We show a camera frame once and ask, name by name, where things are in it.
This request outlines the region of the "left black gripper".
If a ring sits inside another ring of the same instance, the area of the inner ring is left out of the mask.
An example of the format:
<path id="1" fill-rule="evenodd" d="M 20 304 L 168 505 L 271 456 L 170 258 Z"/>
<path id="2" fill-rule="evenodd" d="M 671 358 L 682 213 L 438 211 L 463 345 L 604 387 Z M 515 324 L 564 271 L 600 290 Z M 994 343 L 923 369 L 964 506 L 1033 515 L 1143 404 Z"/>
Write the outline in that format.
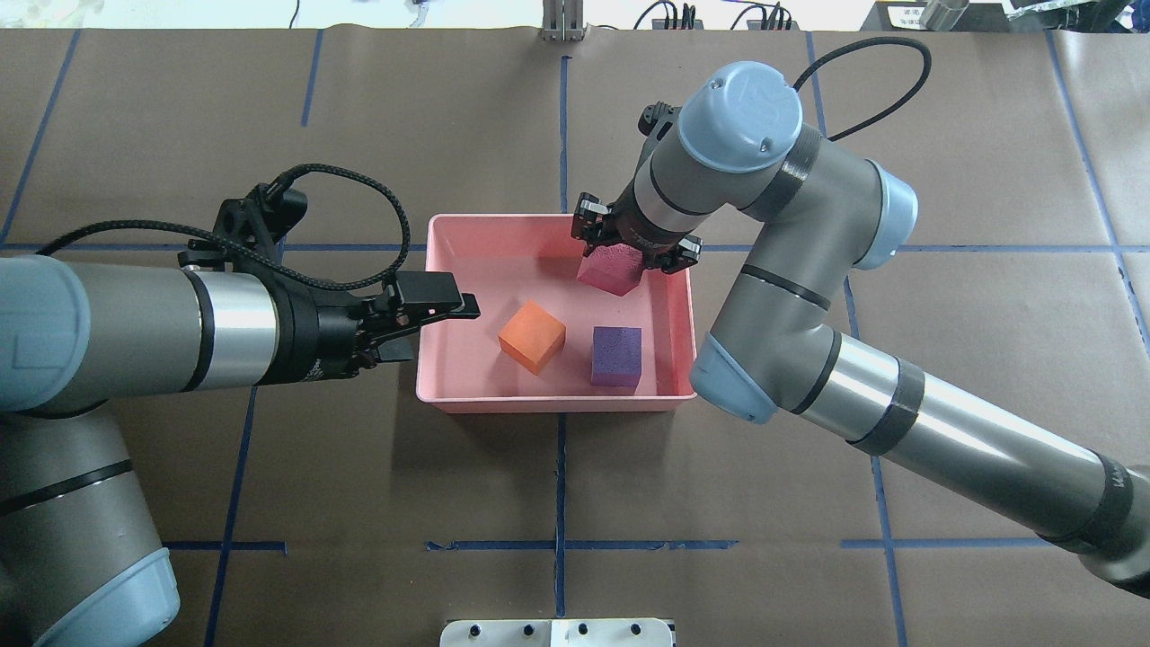
<path id="1" fill-rule="evenodd" d="M 204 239 L 178 254 L 201 319 L 193 384 L 299 384 L 415 360 L 419 328 L 476 319 L 453 274 L 394 274 L 378 296 L 309 287 Z M 374 326 L 363 328 L 363 318 Z"/>

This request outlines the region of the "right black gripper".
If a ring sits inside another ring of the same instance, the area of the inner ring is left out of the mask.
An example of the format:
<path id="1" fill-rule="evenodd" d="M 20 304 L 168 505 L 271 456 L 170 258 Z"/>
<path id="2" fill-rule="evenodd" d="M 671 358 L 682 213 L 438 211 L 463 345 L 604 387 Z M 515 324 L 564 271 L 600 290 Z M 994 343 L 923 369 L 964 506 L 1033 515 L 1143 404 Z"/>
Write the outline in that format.
<path id="1" fill-rule="evenodd" d="M 661 274 L 678 274 L 702 259 L 702 238 L 656 226 L 629 191 L 611 205 L 591 193 L 580 193 L 572 210 L 572 238 L 584 244 L 583 257 L 599 247 L 624 244 L 643 255 L 646 270 Z"/>

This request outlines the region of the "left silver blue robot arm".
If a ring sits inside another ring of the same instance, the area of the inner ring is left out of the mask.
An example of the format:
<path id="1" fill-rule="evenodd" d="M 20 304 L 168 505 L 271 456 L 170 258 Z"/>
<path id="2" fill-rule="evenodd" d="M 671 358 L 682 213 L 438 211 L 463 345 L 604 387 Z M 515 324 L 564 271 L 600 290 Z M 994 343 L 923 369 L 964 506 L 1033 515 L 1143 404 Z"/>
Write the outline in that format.
<path id="1" fill-rule="evenodd" d="M 223 201 L 172 267 L 66 261 L 89 226 L 3 259 L 3 644 L 137 646 L 181 611 L 116 405 L 351 378 L 480 308 L 448 274 L 285 269 L 288 182 Z"/>

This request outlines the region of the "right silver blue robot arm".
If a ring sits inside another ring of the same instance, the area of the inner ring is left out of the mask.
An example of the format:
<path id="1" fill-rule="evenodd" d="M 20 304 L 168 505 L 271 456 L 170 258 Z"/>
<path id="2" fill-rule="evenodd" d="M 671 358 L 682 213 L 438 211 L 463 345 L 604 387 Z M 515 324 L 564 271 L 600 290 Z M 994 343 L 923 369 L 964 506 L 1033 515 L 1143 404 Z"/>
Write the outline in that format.
<path id="1" fill-rule="evenodd" d="M 1101 581 L 1147 598 L 1147 467 L 1059 437 L 828 322 L 852 274 L 884 265 L 917 226 L 907 182 L 811 128 L 800 90 L 756 61 L 722 66 L 681 106 L 656 102 L 615 200 L 582 193 L 572 238 L 681 274 L 722 208 L 761 225 L 689 382 L 751 423 L 788 411 L 871 459 L 1028 527 Z"/>

